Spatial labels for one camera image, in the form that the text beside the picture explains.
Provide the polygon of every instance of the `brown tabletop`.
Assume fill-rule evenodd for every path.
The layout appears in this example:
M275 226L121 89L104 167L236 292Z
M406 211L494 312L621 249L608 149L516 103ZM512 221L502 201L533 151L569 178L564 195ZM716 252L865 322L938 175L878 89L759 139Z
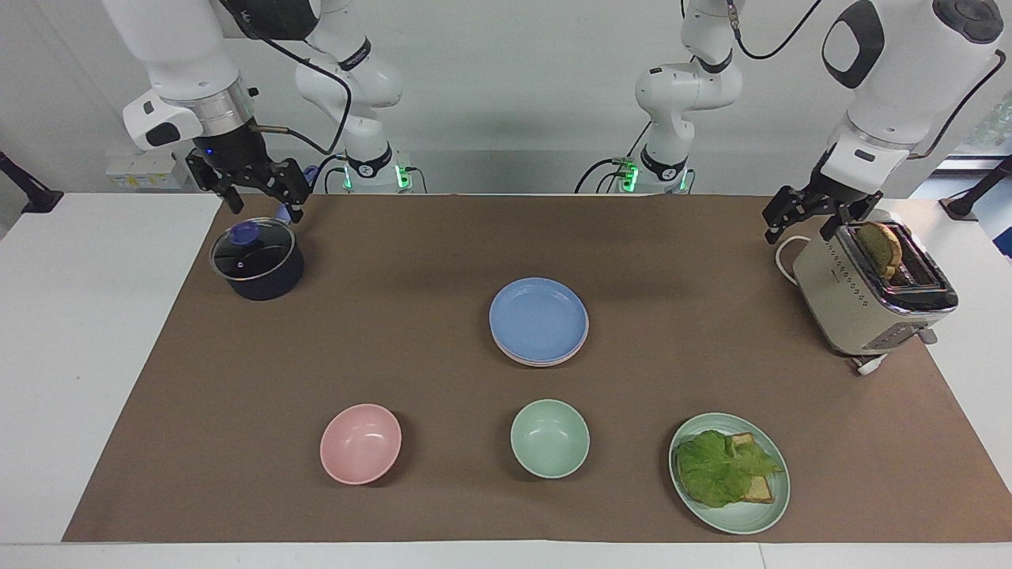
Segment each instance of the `brown tabletop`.
M246 217L274 208L248 201ZM210 270L209 243L241 219L220 212L64 539L1012 541L1012 496L927 350L857 377L775 268L764 204L314 196L306 275L265 303ZM590 314L558 368L515 363L489 333L493 296L531 275ZM513 415L547 397L592 438L556 481L509 445ZM404 445L376 483L342 486L320 435L362 402L398 416ZM751 420L787 461L790 505L763 534L703 525L672 487L671 436L709 411Z

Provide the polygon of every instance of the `toast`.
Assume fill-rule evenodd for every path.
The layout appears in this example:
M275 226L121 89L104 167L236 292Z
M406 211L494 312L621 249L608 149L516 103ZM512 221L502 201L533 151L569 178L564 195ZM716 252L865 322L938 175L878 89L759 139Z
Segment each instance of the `toast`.
M738 434L731 435L731 443L735 446L755 441L756 439L751 432L740 432ZM753 476L752 485L749 486L749 490L745 492L745 496L742 497L742 501L751 502L753 504L773 503L773 492L770 491L769 482L766 482L766 478L762 476Z
M882 224L865 223L855 235L878 275L886 280L893 278L903 264L903 245L896 234Z

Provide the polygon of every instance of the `pink bowl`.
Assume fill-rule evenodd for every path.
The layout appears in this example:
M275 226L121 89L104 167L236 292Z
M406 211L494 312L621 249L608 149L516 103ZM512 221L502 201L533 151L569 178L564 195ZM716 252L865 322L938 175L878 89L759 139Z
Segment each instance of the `pink bowl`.
M363 403L338 413L320 440L320 462L334 480L368 484L401 453L401 424L386 407Z

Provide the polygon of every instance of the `lettuce leaf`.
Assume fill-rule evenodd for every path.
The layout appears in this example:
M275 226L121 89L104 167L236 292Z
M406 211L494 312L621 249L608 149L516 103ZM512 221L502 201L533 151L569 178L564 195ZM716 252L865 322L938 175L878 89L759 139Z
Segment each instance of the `lettuce leaf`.
M715 430L699 433L676 450L678 475L689 497L709 507L740 502L753 476L769 476L780 467L754 442L734 446Z

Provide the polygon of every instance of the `table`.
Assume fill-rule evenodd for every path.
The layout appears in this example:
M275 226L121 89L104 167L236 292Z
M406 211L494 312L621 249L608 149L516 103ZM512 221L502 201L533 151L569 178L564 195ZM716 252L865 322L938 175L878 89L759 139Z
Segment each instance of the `table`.
M59 542L218 207L212 195L70 194L52 214L23 217L0 241L0 543ZM920 235L960 294L960 309L936 327L941 341L931 353L1012 487L1012 386L1002 365L1012 337L1012 269L977 225L950 222L933 201L882 207ZM635 558L645 567L673 560L686 567L793 567L817 559L841 567L997 567L1012 558L1012 545L12 545L0 547L0 567L258 567L296 558L307 566L335 558L452 566L474 556L581 566Z

